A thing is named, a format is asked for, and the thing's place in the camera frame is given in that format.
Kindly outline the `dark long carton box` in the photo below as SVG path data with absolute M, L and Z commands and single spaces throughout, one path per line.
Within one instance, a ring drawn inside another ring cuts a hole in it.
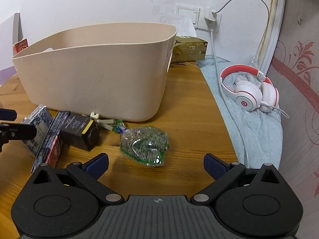
M 45 135 L 37 152 L 36 159 L 31 168 L 31 174 L 41 164 L 48 164 L 56 168 L 58 158 L 63 149 L 64 142 L 60 135 L 60 128 L 70 115 L 70 111 L 58 111 Z

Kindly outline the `black cube box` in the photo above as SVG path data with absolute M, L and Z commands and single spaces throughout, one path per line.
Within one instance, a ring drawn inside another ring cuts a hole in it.
M 91 151 L 99 141 L 99 128 L 95 121 L 80 114 L 71 113 L 59 130 L 66 144 L 82 150 Z

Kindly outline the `beige clothes peg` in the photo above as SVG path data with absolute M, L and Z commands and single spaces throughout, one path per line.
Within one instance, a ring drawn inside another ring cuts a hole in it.
M 112 131 L 114 128 L 115 120 L 114 119 L 101 119 L 100 114 L 91 112 L 90 118 L 94 120 L 99 127 Z

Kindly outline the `green seaweed snack bag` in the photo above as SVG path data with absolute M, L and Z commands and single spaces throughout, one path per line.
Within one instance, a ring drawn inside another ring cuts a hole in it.
M 169 149 L 168 133 L 153 126 L 127 128 L 119 120 L 112 130 L 120 134 L 119 150 L 126 157 L 145 166 L 164 165 Z

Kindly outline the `light blue blanket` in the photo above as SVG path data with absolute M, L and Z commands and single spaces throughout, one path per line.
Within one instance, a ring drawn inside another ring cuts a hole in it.
M 224 102 L 217 82 L 219 74 L 216 67 L 222 72 L 231 64 L 221 58 L 217 58 L 215 64 L 213 56 L 197 61 L 225 122 L 238 161 L 244 164 L 248 158 L 247 165 L 250 168 L 260 168 L 263 163 L 272 163 L 278 168 L 283 145 L 281 115 L 277 110 L 270 113 L 244 111 L 228 97 L 225 97 L 227 102 Z

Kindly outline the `red milk carton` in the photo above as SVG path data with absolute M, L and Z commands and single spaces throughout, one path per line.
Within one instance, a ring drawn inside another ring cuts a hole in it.
M 27 38 L 20 40 L 13 45 L 14 55 L 26 49 L 29 46 Z

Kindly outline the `red white headphones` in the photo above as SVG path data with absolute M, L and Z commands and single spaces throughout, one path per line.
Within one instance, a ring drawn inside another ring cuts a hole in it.
M 223 80 L 233 74 L 244 72 L 253 75 L 261 83 L 260 86 L 253 84 L 248 80 L 240 80 L 233 90 L 230 90 L 223 84 Z M 251 112 L 256 109 L 264 113 L 278 110 L 287 119 L 290 117 L 284 110 L 279 108 L 280 95 L 271 80 L 259 69 L 252 66 L 236 64 L 225 68 L 220 73 L 219 79 L 223 94 L 233 100 L 241 109 Z

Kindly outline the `white purple board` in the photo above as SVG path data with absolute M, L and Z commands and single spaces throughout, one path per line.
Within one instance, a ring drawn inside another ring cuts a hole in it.
M 7 20 L 1 22 L 0 33 L 0 78 L 3 85 L 11 76 L 16 73 L 12 62 L 14 47 L 20 39 L 20 13 L 16 12 Z

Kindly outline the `beige plastic storage bin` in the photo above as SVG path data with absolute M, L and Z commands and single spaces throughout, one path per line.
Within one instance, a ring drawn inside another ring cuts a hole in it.
M 34 104 L 142 122 L 159 110 L 176 33 L 164 23 L 76 27 L 28 46 L 12 61 Z

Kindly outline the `gold tissue box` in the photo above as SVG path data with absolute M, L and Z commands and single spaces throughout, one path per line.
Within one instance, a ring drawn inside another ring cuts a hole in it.
M 197 37 L 192 20 L 187 16 L 172 15 L 170 24 L 177 29 L 172 52 L 172 63 L 204 60 L 208 42 Z

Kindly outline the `white charger plug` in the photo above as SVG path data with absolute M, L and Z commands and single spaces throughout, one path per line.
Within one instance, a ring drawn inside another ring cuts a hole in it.
M 212 7 L 204 7 L 204 19 L 210 22 L 216 22 L 217 12 Z

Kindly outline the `white wall socket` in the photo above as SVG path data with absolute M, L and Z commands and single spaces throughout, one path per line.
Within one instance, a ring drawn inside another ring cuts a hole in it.
M 192 5 L 176 4 L 176 14 L 187 16 L 191 19 L 195 29 L 209 31 L 211 27 L 215 33 L 219 32 L 222 20 L 221 13 L 217 13 L 217 21 L 210 22 L 204 19 L 204 7 L 196 7 Z

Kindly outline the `white bed headboard frame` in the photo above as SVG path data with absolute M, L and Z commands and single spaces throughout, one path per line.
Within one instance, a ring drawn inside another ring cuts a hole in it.
M 253 66 L 267 73 L 279 39 L 286 0 L 271 0 L 263 37 L 252 60 Z

